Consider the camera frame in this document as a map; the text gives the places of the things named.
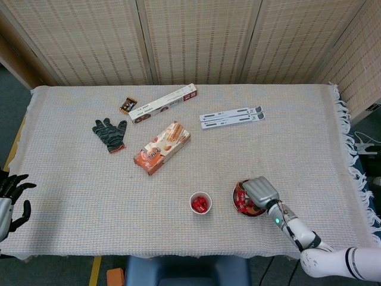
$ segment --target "red paper cup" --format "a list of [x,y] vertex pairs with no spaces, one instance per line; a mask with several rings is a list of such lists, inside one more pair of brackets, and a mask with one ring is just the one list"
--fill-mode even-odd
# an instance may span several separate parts
[[[198,199],[198,197],[200,197],[200,198],[204,198],[205,200],[206,200],[206,202],[207,202],[207,210],[205,211],[205,212],[200,212],[199,210],[201,210],[204,206],[199,206],[197,209],[199,209],[199,210],[197,210],[197,209],[195,209],[194,207],[193,207],[193,203]],[[206,192],[195,192],[193,195],[191,195],[191,197],[190,197],[190,200],[189,200],[189,205],[190,205],[190,209],[194,212],[194,213],[196,213],[196,214],[198,214],[198,215],[205,215],[205,214],[207,214],[209,211],[210,211],[210,209],[212,208],[212,199],[210,199],[210,196],[206,193]]]

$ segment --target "black glove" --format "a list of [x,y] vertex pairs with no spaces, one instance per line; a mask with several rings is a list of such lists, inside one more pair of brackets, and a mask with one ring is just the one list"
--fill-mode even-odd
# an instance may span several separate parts
[[118,128],[110,123],[109,118],[105,118],[103,122],[104,125],[100,120],[96,120],[93,131],[106,144],[108,152],[114,153],[125,148],[123,137],[124,133],[126,133],[127,122],[125,120],[121,121]]
[[31,207],[30,202],[24,202],[24,213],[19,219],[13,221],[13,206],[22,195],[23,191],[28,188],[34,188],[36,185],[24,183],[17,186],[22,180],[28,178],[28,175],[12,175],[4,179],[0,183],[0,241],[7,238],[9,232],[14,232],[18,227],[26,223],[30,218]]

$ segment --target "floor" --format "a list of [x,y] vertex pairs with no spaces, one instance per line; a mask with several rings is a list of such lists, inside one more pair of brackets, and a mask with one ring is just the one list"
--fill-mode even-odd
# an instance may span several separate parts
[[[3,168],[12,147],[20,123],[30,101],[30,93],[12,75],[0,66],[0,166]],[[355,129],[369,134],[381,141],[381,108],[359,123]],[[270,257],[254,257],[250,260],[252,284],[259,285],[287,285],[296,260],[276,256],[268,271]],[[39,256],[29,262],[17,259],[0,260],[0,277],[2,286],[10,285],[88,285],[92,269],[93,257],[88,256]],[[106,271],[112,268],[125,268],[126,257],[104,256],[98,277],[98,285],[107,284]],[[327,278],[311,278],[299,267],[292,278],[290,285],[346,285],[361,286],[377,283],[356,281],[349,278],[331,276]]]

